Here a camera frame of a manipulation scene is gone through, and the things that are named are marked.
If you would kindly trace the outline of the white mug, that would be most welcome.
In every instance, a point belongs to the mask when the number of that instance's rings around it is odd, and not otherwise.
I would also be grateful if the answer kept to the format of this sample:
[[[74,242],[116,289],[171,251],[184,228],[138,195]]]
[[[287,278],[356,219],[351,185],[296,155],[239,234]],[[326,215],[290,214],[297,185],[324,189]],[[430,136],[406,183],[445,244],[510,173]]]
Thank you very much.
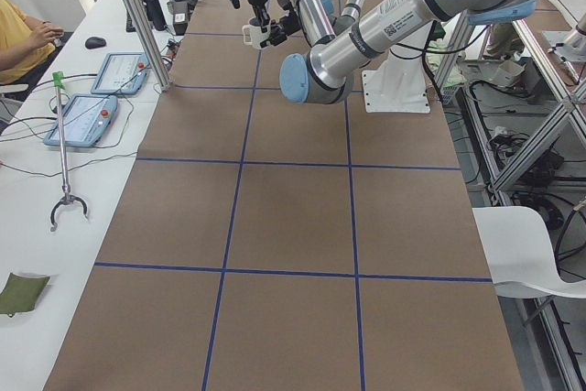
[[[271,26],[256,26],[252,24],[242,26],[243,42],[256,50],[264,50],[272,46],[270,41]]]

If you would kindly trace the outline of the black water bottle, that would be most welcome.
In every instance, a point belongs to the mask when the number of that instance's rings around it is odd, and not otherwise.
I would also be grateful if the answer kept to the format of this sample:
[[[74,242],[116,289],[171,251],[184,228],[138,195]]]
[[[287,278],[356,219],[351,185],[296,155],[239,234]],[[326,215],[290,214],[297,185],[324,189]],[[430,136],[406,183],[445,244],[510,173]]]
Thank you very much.
[[[146,7],[147,19],[153,24],[157,31],[164,31],[167,28],[167,22],[163,14],[159,0],[143,0]]]

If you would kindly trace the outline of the upper blue teach pendant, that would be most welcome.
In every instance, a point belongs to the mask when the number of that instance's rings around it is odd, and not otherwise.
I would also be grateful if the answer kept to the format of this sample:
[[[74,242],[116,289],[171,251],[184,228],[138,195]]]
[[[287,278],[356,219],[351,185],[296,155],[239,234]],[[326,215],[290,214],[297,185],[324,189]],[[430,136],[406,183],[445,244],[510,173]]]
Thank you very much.
[[[92,85],[92,94],[133,95],[145,83],[149,67],[143,52],[108,53]]]

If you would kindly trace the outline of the blue teach pendant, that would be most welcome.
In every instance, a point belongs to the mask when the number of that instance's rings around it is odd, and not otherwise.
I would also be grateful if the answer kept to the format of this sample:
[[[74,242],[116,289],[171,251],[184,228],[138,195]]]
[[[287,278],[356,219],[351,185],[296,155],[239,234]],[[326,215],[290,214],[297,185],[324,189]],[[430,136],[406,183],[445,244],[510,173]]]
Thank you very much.
[[[133,95],[145,83],[149,67],[143,52],[108,53],[92,85],[92,94]]]
[[[113,121],[118,107],[114,95],[74,94],[63,107],[67,147],[93,147]]]

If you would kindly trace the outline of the black computer mouse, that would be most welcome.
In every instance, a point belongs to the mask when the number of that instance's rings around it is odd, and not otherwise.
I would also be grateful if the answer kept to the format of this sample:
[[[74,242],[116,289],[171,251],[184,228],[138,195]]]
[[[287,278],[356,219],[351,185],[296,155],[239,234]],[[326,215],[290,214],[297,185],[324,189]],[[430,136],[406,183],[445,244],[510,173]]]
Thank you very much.
[[[104,48],[106,46],[106,40],[100,37],[89,37],[86,39],[84,46],[87,49]]]

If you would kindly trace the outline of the lower blue teach pendant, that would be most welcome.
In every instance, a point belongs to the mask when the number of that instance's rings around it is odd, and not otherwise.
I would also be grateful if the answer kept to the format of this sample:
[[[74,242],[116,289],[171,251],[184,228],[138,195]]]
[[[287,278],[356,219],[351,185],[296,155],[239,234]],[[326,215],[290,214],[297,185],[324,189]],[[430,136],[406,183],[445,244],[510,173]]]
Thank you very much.
[[[113,121],[118,107],[114,95],[74,94],[63,107],[67,147],[93,147]]]

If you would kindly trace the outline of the person in yellow shirt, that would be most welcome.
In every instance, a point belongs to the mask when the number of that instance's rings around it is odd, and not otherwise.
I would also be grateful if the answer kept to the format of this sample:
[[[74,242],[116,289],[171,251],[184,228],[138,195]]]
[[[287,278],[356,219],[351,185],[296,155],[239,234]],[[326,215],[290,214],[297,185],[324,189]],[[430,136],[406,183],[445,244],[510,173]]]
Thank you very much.
[[[58,53],[64,29],[24,13],[1,0],[1,84],[31,84],[43,75]]]

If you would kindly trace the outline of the white chair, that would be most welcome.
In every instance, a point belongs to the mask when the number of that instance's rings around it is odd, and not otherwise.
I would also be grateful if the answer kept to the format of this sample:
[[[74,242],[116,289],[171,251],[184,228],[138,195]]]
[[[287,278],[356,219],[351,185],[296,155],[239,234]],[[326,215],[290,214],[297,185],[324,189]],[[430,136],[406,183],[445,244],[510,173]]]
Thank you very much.
[[[523,206],[472,210],[499,297],[549,296],[584,299],[585,282],[566,282],[558,274],[553,246],[542,217]]]

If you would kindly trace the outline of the green cloth pouch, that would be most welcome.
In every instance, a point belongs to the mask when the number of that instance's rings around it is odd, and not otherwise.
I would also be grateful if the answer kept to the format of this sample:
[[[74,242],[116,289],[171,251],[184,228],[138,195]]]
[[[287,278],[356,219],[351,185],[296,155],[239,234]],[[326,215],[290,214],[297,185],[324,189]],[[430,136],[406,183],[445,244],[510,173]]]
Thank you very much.
[[[11,273],[1,292],[1,313],[13,317],[32,311],[50,277],[23,277]]]

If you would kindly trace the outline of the aluminium frame post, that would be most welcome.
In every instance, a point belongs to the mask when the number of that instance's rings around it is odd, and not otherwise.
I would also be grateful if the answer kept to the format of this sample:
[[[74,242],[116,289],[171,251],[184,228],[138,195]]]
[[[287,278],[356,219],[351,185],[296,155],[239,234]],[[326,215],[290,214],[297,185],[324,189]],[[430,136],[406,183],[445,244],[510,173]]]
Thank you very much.
[[[129,15],[135,25],[142,48],[146,53],[151,70],[157,77],[162,92],[168,90],[171,80],[168,70],[161,58],[157,42],[147,21],[147,14],[143,11],[141,0],[123,0]]]

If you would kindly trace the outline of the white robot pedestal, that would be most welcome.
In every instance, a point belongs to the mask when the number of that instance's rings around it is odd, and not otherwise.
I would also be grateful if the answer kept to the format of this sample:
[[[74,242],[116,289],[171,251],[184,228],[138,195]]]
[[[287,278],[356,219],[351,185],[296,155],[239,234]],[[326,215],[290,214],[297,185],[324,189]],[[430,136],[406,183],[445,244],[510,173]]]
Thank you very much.
[[[416,11],[415,0],[384,0],[374,9],[378,26],[395,45],[377,70],[362,73],[368,113],[429,112],[422,67],[432,24]]]

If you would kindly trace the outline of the green handled reacher grabber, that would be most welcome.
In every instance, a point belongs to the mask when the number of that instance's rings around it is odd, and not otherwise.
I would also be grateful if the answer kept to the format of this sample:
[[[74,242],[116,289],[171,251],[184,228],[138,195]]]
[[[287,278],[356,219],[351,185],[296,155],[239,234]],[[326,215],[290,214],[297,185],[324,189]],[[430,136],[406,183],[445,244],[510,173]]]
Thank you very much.
[[[82,206],[83,215],[85,218],[88,218],[88,206],[84,199],[81,197],[75,196],[71,193],[71,185],[69,179],[69,170],[68,170],[68,157],[67,157],[67,148],[66,148],[66,141],[65,141],[65,130],[64,130],[64,117],[63,117],[63,109],[62,109],[62,100],[61,100],[61,91],[64,89],[63,81],[64,75],[62,71],[55,71],[52,73],[52,80],[53,85],[56,91],[56,107],[57,107],[57,128],[59,133],[59,147],[60,147],[60,166],[61,166],[61,179],[62,179],[62,191],[63,196],[59,199],[59,201],[55,204],[52,208],[49,219],[50,219],[50,231],[54,233],[58,228],[58,223],[56,220],[57,210],[61,206],[68,206],[72,205],[74,202],[78,202]]]

